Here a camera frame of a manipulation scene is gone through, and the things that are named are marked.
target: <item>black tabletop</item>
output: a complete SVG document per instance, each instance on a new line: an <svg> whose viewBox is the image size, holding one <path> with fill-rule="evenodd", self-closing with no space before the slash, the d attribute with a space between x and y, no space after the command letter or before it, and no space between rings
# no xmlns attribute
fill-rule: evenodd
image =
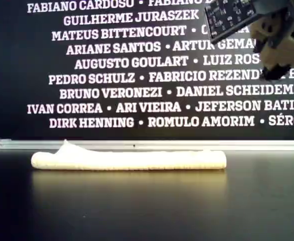
<svg viewBox="0 0 294 241"><path fill-rule="evenodd" d="M294 152L227 152L225 172L36 171L0 151L0 240L294 240Z"/></svg>

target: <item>black background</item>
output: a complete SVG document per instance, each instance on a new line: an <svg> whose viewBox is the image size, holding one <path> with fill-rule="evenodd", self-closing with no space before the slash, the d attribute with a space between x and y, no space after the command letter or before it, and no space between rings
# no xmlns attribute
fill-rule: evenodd
<svg viewBox="0 0 294 241"><path fill-rule="evenodd" d="M88 71L75 71L74 65L76 59L82 58L108 58L114 55L98 55L98 56L66 56L67 46L70 44L90 44L92 42L82 41L51 41L51 31L67 30L63 26L63 17L65 15L81 15L81 14L97 14L100 10L94 11L79 11L67 13L41 13L27 14L27 3L32 1L17 0L14 2L0 0L0 138L11 138L14 140L60 140L60 139L87 139L87 140L294 140L294 127L271 127L266 122L260 124L259 120L267 117L270 112L261 111L256 113L256 126L250 128L166 128L166 129L151 129L144 126L138 126L131 129L50 129L48 119L49 115L28 115L27 104L36 103L59 103L59 86L48 85L48 74L72 74L72 73L88 73ZM173 45L175 40L200 40L207 39L200 31L200 27L204 24L203 21L204 5L186 5L172 7L147 7L147 5L135 6L134 9L115 9L108 10L110 13L120 12L145 12L155 10L175 10L175 9L200 9L200 21L183 21L183 22L154 22L146 23L145 26L161 26L161 25L187 25L187 34L180 37L163 37L149 39L116 39L116 40L98 40L98 42L139 42L139 41L161 41L162 49L165 44ZM98 26L74 26L70 27L73 30L91 29L91 28L119 28L119 27L141 27L140 24L134 25L98 25ZM198 28L196 33L191 33L191 28ZM248 37L248 34L238 34L238 38ZM198 56L200 63L191 64L182 70L209 70L213 66L202 66L202 55L204 54L234 54L234 53L251 53L251 50L219 50L219 51L187 51L187 52L170 52L162 50L160 53L149 53L144 56L174 56L174 55L189 55L190 60ZM137 54L126 54L128 58L137 56ZM258 69L260 66L220 66L219 69L239 69L250 68ZM148 71L169 71L173 68L159 69L134 69L139 74L147 74ZM91 70L89 72L119 72L116 70ZM162 86L163 89L172 89L175 93L175 86L184 85L184 83L148 83L146 81L136 80L137 83L131 86L116 84L100 87L134 87L134 86ZM283 79L283 83L294 83L294 79ZM246 81L204 81L195 83L201 84L221 84L223 86L229 84L258 84L259 80ZM80 88L91 88L98 86L84 86ZM206 97L206 98L179 98L182 109L186 104L196 104L200 100L224 100L230 97ZM294 96L272 96L267 98L294 98ZM237 100L251 99L249 96L238 97ZM167 98L167 101L174 101L175 98ZM116 104L121 100L98 100L102 106L112 105L115 108ZM154 101L153 99L144 99L143 101ZM225 115L224 113L195 113L192 110L186 111L179 115L194 116L197 115L202 121L202 117L206 115ZM154 114L159 116L177 116L176 113L171 114ZM137 113L133 117L136 119L146 120L147 116L152 114Z"/></svg>

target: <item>folded white towel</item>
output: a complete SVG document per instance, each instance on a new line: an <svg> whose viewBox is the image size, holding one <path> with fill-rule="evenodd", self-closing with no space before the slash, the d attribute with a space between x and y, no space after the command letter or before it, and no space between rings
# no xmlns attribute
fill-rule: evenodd
<svg viewBox="0 0 294 241"><path fill-rule="evenodd" d="M225 169L222 151L97 152L64 141L55 153L37 152L32 166L47 170L175 170Z"/></svg>

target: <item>electronic components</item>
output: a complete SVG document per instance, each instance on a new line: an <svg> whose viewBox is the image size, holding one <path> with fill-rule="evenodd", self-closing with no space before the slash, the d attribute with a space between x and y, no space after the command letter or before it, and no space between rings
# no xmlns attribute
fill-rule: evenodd
<svg viewBox="0 0 294 241"><path fill-rule="evenodd" d="M215 0L205 7L205 15L212 44L260 18L250 0Z"/></svg>

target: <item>black circuit board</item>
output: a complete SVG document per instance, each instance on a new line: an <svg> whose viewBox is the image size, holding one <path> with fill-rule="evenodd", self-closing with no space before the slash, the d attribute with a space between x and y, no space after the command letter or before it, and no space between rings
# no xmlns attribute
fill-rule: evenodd
<svg viewBox="0 0 294 241"><path fill-rule="evenodd" d="M205 16L212 44L259 18L250 0L214 0L205 6Z"/></svg>

